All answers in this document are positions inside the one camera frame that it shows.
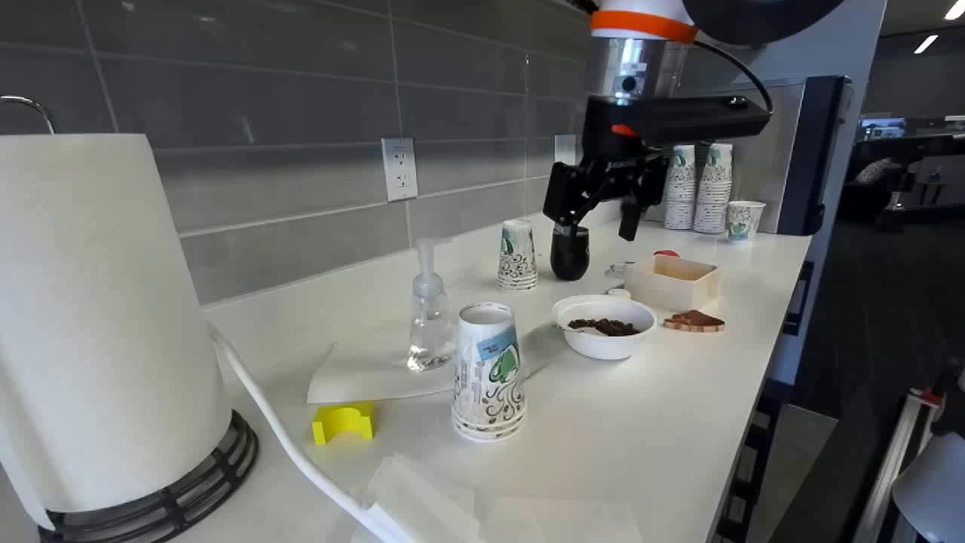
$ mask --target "electrical outlet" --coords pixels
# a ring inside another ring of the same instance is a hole
[[[415,138],[384,138],[384,170],[389,200],[419,196]]]
[[[551,160],[556,162],[569,162],[569,167],[580,162],[580,149],[576,149],[576,135],[572,134],[563,134],[563,135],[551,138]]]

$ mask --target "bowl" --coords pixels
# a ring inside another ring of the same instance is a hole
[[[631,358],[645,334],[657,330],[657,314],[635,300],[572,295],[551,309],[566,343],[589,358]],[[599,330],[569,330],[572,321],[621,321],[635,323],[638,334],[604,334]]]

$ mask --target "white cable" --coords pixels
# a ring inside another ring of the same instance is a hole
[[[326,475],[319,475],[295,447],[295,440],[282,425],[278,415],[271,412],[267,392],[260,384],[249,373],[242,364],[235,346],[212,326],[214,343],[220,346],[229,368],[240,373],[242,386],[255,400],[255,405],[262,412],[270,430],[276,432],[282,449],[289,456],[289,462],[302,470],[309,484],[313,484],[323,494],[330,494],[344,513],[351,513],[359,524],[365,524],[378,539],[392,543],[398,539],[389,527],[384,527],[368,511],[363,511],[351,494],[344,494]]]

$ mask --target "kitchen counter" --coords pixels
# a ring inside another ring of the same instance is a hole
[[[537,248],[545,252],[548,223],[534,223]],[[498,447],[457,437],[443,397],[381,405],[375,444],[346,437],[326,449],[311,447],[313,412],[304,392],[326,356],[351,343],[378,343],[387,358],[406,362],[415,253],[209,306],[206,314],[233,337],[311,459],[354,494],[381,459],[403,452],[473,488],[483,511],[500,497],[563,500],[582,511],[625,511],[643,539],[710,539],[812,239],[761,237],[751,244],[725,244],[650,228],[625,244],[615,223],[600,217],[591,244],[596,265],[585,280],[544,279],[534,292],[498,289],[498,229],[439,248],[452,310],[481,300],[517,309],[523,356],[534,376],[526,384],[526,432]],[[710,314],[725,317],[726,330],[657,330],[627,362],[591,362],[566,350],[548,317],[551,303],[604,292],[620,283],[607,265],[661,248],[722,265],[725,295]],[[346,539],[354,524],[295,475],[240,384],[226,384],[262,437],[262,459],[242,491],[180,539]],[[0,484],[0,539],[31,537],[31,524],[7,521],[11,511],[13,497]]]

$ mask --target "yellow sponge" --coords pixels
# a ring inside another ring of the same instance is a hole
[[[339,435],[375,437],[375,405],[326,405],[311,421],[313,447],[333,444]]]

